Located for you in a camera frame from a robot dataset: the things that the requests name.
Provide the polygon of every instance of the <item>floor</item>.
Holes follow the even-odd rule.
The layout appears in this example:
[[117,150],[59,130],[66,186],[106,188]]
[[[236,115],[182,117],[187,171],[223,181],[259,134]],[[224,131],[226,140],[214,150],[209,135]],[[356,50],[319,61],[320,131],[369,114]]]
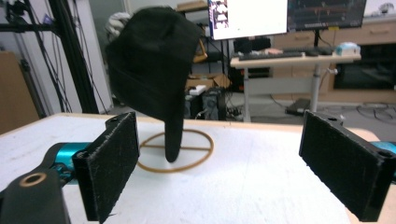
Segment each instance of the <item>floor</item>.
[[[243,122],[244,96],[240,92],[226,94],[228,106],[227,120]],[[256,95],[249,97],[251,122],[303,124],[303,117],[285,113],[291,101],[277,101],[271,95]],[[133,111],[130,107],[115,101],[114,108],[108,112],[111,115]],[[341,119],[344,127],[362,128],[374,133],[381,141],[396,142],[396,105],[386,104],[334,104],[318,103],[318,112]]]

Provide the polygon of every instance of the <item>desk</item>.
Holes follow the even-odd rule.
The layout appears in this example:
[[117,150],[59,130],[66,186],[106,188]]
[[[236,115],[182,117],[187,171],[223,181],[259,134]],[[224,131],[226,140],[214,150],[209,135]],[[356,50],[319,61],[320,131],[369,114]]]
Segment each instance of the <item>desk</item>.
[[[93,141],[110,118],[59,114],[0,135],[0,189],[36,167],[53,144]],[[198,167],[166,175],[136,166],[106,224],[357,223],[299,157],[302,126],[186,120],[185,128],[213,138],[211,157]],[[137,130],[142,142],[163,131],[163,123],[139,117]],[[352,131],[376,140],[367,131]],[[157,155],[160,165],[173,166],[163,154]],[[142,149],[139,160],[149,156],[156,155]],[[190,156],[182,151],[177,162]],[[78,186],[66,185],[63,192],[72,223],[94,223],[85,218]],[[395,223],[395,195],[391,186],[379,223]]]
[[312,78],[267,78],[258,87],[261,93],[284,93],[293,92],[295,90],[292,87],[299,85],[301,87],[296,92],[311,92],[311,105],[310,110],[313,112],[317,111],[318,105],[318,93],[320,85],[320,65],[323,63],[352,63],[355,60],[360,60],[360,55],[349,55],[349,56],[338,56],[336,54],[330,56],[318,56],[318,57],[296,57],[296,58],[282,58],[282,59],[267,59],[267,60],[251,60],[251,61],[239,61],[239,58],[231,59],[231,67],[236,69],[245,69],[244,74],[244,96],[245,96],[245,109],[244,109],[244,121],[250,122],[250,113],[248,108],[248,95],[250,91],[248,83],[248,69],[249,68],[260,68],[260,67],[275,67],[275,66],[289,66],[289,65],[301,65],[301,64],[314,64],[315,72]]

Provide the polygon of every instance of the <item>white wall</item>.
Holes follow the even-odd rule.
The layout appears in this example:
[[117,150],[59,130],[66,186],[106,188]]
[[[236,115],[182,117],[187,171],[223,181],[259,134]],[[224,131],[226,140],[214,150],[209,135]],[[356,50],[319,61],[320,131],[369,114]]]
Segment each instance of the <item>white wall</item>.
[[[51,15],[50,9],[47,9],[46,1],[31,0],[30,2],[35,10],[35,14],[37,15],[40,21],[42,21],[45,14]],[[82,23],[81,25],[83,27],[86,43],[88,46],[88,47],[85,46],[85,49],[88,49],[88,54],[87,54],[87,50],[85,50],[84,54],[89,55],[90,57],[90,59],[86,57],[86,61],[87,63],[91,63],[93,82],[97,89],[97,91],[94,90],[96,103],[98,105],[99,111],[104,112],[105,110],[112,108],[112,100],[105,79],[106,70],[104,68],[95,28],[92,21],[91,8],[88,0],[79,0],[77,2],[78,2],[78,12]],[[24,18],[26,21],[30,22],[27,16],[25,16]],[[18,49],[15,48],[14,46],[15,44],[13,44],[12,40],[9,39],[8,37],[9,35],[10,34],[1,34],[0,42],[2,42],[5,45],[6,49],[16,52],[17,55],[21,55]],[[35,34],[33,32],[26,32],[24,34],[21,34],[21,38],[24,40],[24,44],[26,45],[27,48],[27,53],[29,54],[28,56],[31,59],[30,65],[34,68],[37,74],[37,78],[39,78],[39,83],[36,84],[40,85],[40,88],[44,90],[45,97],[47,98],[45,99],[45,101],[49,102],[51,113],[61,112],[61,107],[58,101],[58,97],[52,85],[52,82],[50,81],[50,73],[44,62],[43,56],[38,46],[38,42],[35,38]],[[62,48],[61,40],[58,39],[51,32],[43,32],[42,38],[44,40],[47,53],[51,58],[53,66],[57,67],[59,79],[64,85],[67,99],[71,105],[71,111],[75,113],[82,112],[78,100],[78,96],[76,93],[76,89],[74,86],[74,82],[68,68],[67,60],[64,56],[64,50]],[[59,47],[60,47],[59,55],[61,55],[61,57],[56,63],[55,58],[58,57],[58,50],[56,47],[57,43],[59,43]]]

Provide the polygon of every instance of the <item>cardboard box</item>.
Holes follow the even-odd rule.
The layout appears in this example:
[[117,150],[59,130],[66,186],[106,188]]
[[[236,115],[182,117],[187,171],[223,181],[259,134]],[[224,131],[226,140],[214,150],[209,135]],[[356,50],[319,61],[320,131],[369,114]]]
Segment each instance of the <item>cardboard box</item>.
[[230,79],[222,73],[213,74],[191,74],[187,79],[186,89],[196,87],[198,85],[205,85],[206,89],[219,86],[225,89],[231,85]]

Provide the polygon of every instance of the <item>computer tower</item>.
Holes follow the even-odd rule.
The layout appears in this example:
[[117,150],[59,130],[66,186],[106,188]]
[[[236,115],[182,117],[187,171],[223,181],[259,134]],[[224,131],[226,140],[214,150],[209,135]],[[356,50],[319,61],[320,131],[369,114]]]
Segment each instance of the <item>computer tower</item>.
[[202,96],[205,119],[226,120],[225,89],[212,87]]
[[202,116],[198,116],[199,112],[203,111],[202,106],[202,94],[200,95],[189,95],[186,94],[184,103],[184,119],[204,119],[204,113]]

